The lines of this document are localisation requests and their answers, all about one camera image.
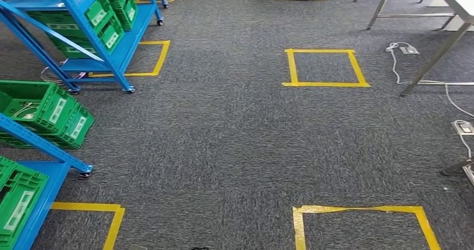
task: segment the black wheel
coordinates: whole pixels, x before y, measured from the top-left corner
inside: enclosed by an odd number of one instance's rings
[[[80,173],[79,177],[80,178],[89,178],[89,177],[91,177],[91,175],[92,175],[92,172],[90,172],[90,173]]]

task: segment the white cable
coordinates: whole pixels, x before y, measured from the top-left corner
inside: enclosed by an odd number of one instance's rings
[[[394,65],[392,67],[392,71],[393,73],[395,73],[395,76],[397,77],[397,81],[396,83],[397,84],[407,84],[407,83],[411,83],[411,81],[406,81],[406,82],[400,82],[400,75],[397,73],[396,71],[396,68],[397,68],[397,57],[395,57],[395,52],[394,52],[394,49],[398,48],[400,46],[400,44],[405,44],[408,46],[408,48],[412,48],[414,49],[415,47],[411,46],[410,44],[408,43],[405,43],[405,42],[394,42],[394,43],[390,43],[390,46],[387,47],[385,49],[386,52],[388,53],[391,53],[392,54],[392,57],[394,59]],[[457,108],[458,110],[460,110],[461,112],[465,113],[466,115],[469,115],[471,117],[474,117],[473,114],[467,112],[466,110],[460,108],[458,105],[456,105],[456,103],[454,103],[454,101],[451,99],[451,96],[449,96],[449,90],[448,90],[448,85],[446,84],[446,82],[442,82],[442,81],[420,81],[420,82],[434,82],[434,83],[442,83],[444,85],[444,90],[446,92],[446,96],[448,97],[448,100],[449,102],[455,107]],[[468,124],[469,122],[467,121],[464,121],[464,120],[455,120],[454,121],[454,124],[459,124],[459,123],[464,123],[464,124]],[[467,155],[469,157],[469,160],[471,160],[472,158],[472,152],[471,152],[471,148],[469,147],[469,145],[467,145],[466,141],[464,140],[464,137],[463,135],[459,134],[459,137],[461,138],[461,141],[462,143],[464,144],[464,146],[467,148]]]
[[[397,77],[397,81],[396,83],[397,84],[408,84],[408,83],[411,83],[411,81],[405,81],[405,82],[400,82],[400,75],[397,73],[396,71],[396,68],[397,68],[397,57],[395,56],[395,52],[394,52],[394,49],[398,48],[400,46],[400,44],[405,44],[408,46],[408,48],[415,48],[413,46],[411,46],[410,44],[406,43],[406,42],[393,42],[393,43],[390,43],[390,46],[387,47],[385,49],[386,52],[388,53],[391,53],[392,54],[392,57],[394,59],[394,65],[392,66],[392,72],[395,74],[395,76]],[[458,105],[456,105],[456,103],[454,103],[454,101],[451,99],[451,96],[449,96],[449,89],[448,89],[448,85],[446,84],[446,82],[442,82],[442,81],[420,81],[420,82],[431,82],[431,83],[441,83],[444,85],[444,90],[446,91],[446,96],[448,97],[448,100],[449,102],[455,107],[457,108],[458,110],[460,110],[461,112],[471,116],[471,117],[474,117],[473,114],[467,112],[466,110],[460,108]]]

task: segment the white label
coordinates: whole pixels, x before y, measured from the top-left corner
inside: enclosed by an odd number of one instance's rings
[[[87,119],[85,117],[80,117],[79,122],[76,124],[73,133],[71,134],[71,137],[76,139],[77,136],[80,134],[80,131],[84,127],[84,124],[86,124]]]
[[[119,35],[117,33],[113,33],[113,35],[108,39],[107,43],[105,44],[107,48],[110,49],[118,38]]]
[[[133,21],[133,16],[135,15],[135,9],[131,8],[129,11],[129,19],[130,21]]]
[[[9,220],[5,223],[3,229],[14,231],[18,224],[20,223],[21,217],[26,211],[28,204],[30,204],[31,199],[35,193],[33,191],[24,191],[23,195],[21,195],[20,201],[16,205],[12,215],[10,216]]]
[[[49,121],[52,124],[56,124],[56,122],[59,119],[59,116],[61,115],[61,112],[63,112],[64,106],[66,105],[66,99],[59,98],[58,103],[56,104],[56,108],[53,111],[53,114],[49,117]]]
[[[99,13],[94,17],[94,19],[92,19],[92,25],[97,26],[105,17],[105,15],[107,15],[107,12],[105,12],[104,10],[99,11]]]
[[[79,26],[72,23],[47,23],[46,26],[53,30],[79,30]]]

